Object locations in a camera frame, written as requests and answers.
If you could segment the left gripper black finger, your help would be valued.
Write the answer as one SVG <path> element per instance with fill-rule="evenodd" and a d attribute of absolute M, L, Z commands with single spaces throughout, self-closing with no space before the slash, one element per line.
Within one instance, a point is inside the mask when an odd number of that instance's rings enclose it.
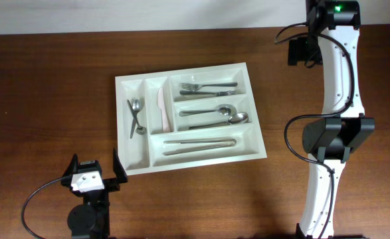
<path fill-rule="evenodd" d="M 68 167 L 66 168 L 65 172 L 64 172 L 64 176 L 69 176 L 69 175 L 73 175 L 73 174 L 76 174 L 76 172 L 78 171 L 78 155 L 75 153 L 73 156 L 72 156 L 72 159 L 68 165 Z"/>
<path fill-rule="evenodd" d="M 116 175 L 116 178 L 119 183 L 127 183 L 128 182 L 128 176 L 120 162 L 119 156 L 118 156 L 118 150 L 113 149 L 113 172 Z"/>

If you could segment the pink plastic knife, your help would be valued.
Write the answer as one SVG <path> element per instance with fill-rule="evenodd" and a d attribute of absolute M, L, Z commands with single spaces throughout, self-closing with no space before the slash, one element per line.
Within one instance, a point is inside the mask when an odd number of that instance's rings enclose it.
<path fill-rule="evenodd" d="M 162 121 L 162 130 L 164 133 L 168 133 L 171 131 L 171 127 L 169 124 L 169 119 L 167 116 L 167 110 L 165 107 L 165 98 L 163 93 L 163 88 L 159 88 L 157 93 L 157 106 L 161 110 L 161 121 Z"/>

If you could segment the steel fork packed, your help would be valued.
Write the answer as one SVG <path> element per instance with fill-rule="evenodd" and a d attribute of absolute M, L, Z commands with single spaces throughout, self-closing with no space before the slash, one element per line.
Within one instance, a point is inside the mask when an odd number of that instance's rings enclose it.
<path fill-rule="evenodd" d="M 184 90 L 189 91 L 198 91 L 204 87 L 236 87 L 238 86 L 237 82 L 222 83 L 222 84 L 192 84 L 192 83 L 181 83 L 181 87 Z"/>
<path fill-rule="evenodd" d="M 234 91 L 234 90 L 221 91 L 221 92 L 202 92 L 202 91 L 180 90 L 179 93 L 182 96 L 203 96 L 203 95 L 208 95 L 208 96 L 216 96 L 216 97 L 219 97 L 219 96 L 230 96 L 230 95 L 237 94 L 237 92 Z"/>

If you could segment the steel tablespoon packed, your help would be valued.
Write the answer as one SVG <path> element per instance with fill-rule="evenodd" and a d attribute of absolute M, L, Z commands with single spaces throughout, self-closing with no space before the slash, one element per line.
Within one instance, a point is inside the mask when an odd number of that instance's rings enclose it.
<path fill-rule="evenodd" d="M 219 114 L 222 114 L 224 116 L 230 116 L 235 113 L 237 113 L 237 109 L 231 105 L 231 104 L 221 104 L 217 107 L 211 109 L 211 110 L 187 110 L 187 111 L 180 111 L 179 116 L 185 117 L 185 116 L 191 116 L 195 114 L 206 114 L 206 113 L 213 113 L 217 112 Z"/>
<path fill-rule="evenodd" d="M 228 120 L 221 121 L 217 123 L 209 123 L 205 125 L 194 125 L 190 126 L 189 129 L 201 129 L 201 128 L 207 128 L 207 127 L 218 127 L 221 125 L 234 125 L 239 123 L 246 123 L 248 121 L 248 114 L 247 113 L 237 113 L 231 115 Z"/>

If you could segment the steel tongs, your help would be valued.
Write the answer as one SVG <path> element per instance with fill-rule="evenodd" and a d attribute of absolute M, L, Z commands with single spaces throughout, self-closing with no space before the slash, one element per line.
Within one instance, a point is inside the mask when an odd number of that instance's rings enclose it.
<path fill-rule="evenodd" d="M 184 149 L 176 149 L 173 151 L 166 151 L 163 153 L 165 156 L 179 155 L 183 153 L 191 153 L 196 151 L 205 151 L 210 149 L 218 149 L 224 147 L 232 147 L 237 144 L 237 140 L 233 138 L 226 139 L 186 139 L 175 141 L 164 141 L 165 144 L 178 144 L 178 145 L 191 145 L 195 144 L 195 147 L 189 147 Z"/>

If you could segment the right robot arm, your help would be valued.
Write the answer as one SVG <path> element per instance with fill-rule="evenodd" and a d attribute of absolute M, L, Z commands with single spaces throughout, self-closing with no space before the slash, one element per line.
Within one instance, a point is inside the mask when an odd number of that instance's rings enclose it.
<path fill-rule="evenodd" d="M 324 67 L 324 106 L 310 114 L 302 145 L 310 165 L 306 206 L 296 238 L 333 238 L 334 208 L 341 174 L 349 156 L 374 132 L 365 116 L 357 73 L 361 26 L 357 1 L 307 1 L 306 33 L 288 39 L 288 64 Z"/>

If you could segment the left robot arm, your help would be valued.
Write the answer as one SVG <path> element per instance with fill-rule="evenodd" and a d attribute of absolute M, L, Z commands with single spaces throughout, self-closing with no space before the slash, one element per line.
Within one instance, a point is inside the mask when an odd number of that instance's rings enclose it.
<path fill-rule="evenodd" d="M 128 182 L 116 149 L 113 150 L 112 166 L 115 176 L 103 179 L 99 161 L 80 163 L 78 155 L 72 156 L 60 182 L 83 200 L 82 204 L 75 206 L 68 214 L 67 224 L 72 238 L 109 237 L 109 194 L 119 191 L 120 185 Z"/>

